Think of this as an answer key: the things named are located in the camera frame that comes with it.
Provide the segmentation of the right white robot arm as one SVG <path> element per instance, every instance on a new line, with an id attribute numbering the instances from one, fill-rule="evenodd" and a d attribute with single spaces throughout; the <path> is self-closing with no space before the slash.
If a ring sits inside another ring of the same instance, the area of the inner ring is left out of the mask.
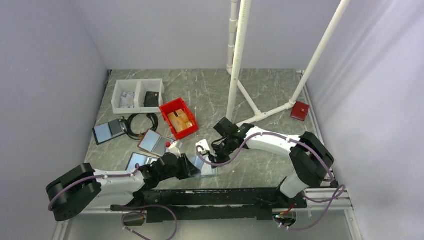
<path id="1" fill-rule="evenodd" d="M 276 203 L 289 207 L 295 197 L 308 188 L 318 188 L 331 175 L 334 157 L 312 132 L 302 135 L 287 135 L 264 130 L 253 124 L 238 126 L 222 118 L 214 129 L 221 136 L 204 150 L 214 167 L 221 167 L 233 161 L 242 149 L 260 150 L 280 156 L 288 156 L 295 172 L 284 178 L 275 194 Z"/>

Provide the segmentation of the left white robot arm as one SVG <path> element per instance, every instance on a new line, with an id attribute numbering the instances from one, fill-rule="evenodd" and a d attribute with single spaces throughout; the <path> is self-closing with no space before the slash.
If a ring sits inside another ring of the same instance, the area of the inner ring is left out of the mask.
<path id="1" fill-rule="evenodd" d="M 150 164 L 136 164 L 125 171 L 104 171 L 82 163 L 47 185 L 47 209 L 57 222 L 96 207 L 118 205 L 137 210 L 144 203 L 144 191 L 168 179 L 185 180 L 200 173 L 184 153 L 168 152 Z"/>

